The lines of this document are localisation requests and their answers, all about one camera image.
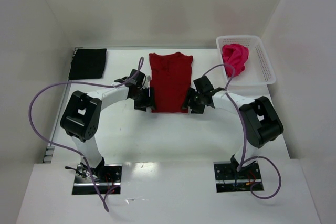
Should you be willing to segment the dark red t shirt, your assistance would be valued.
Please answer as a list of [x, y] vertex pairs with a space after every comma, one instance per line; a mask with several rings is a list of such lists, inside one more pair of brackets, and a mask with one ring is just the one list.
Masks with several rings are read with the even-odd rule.
[[187, 113], [182, 108], [191, 87], [193, 56], [181, 52], [170, 55], [149, 54], [150, 87], [154, 89], [153, 113]]

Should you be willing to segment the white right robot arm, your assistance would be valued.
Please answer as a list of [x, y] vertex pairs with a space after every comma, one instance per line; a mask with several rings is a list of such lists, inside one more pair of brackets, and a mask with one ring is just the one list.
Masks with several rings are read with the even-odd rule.
[[207, 76], [194, 80], [194, 85], [194, 88], [188, 89], [182, 109], [202, 114], [208, 106], [239, 116], [243, 128], [243, 144], [232, 156], [238, 172], [257, 158], [258, 149], [284, 132], [283, 124], [267, 97], [252, 99], [231, 93], [227, 88], [214, 88]]

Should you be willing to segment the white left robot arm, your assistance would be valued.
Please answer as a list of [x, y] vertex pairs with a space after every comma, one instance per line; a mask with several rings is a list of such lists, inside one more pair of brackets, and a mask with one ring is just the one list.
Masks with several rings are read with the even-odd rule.
[[150, 80], [150, 76], [133, 69], [130, 77], [117, 79], [108, 88], [89, 93], [75, 91], [71, 95], [60, 126], [81, 152], [82, 177], [93, 177], [98, 182], [107, 173], [95, 139], [102, 110], [127, 99], [134, 101], [135, 110], [155, 109], [154, 89], [149, 87]]

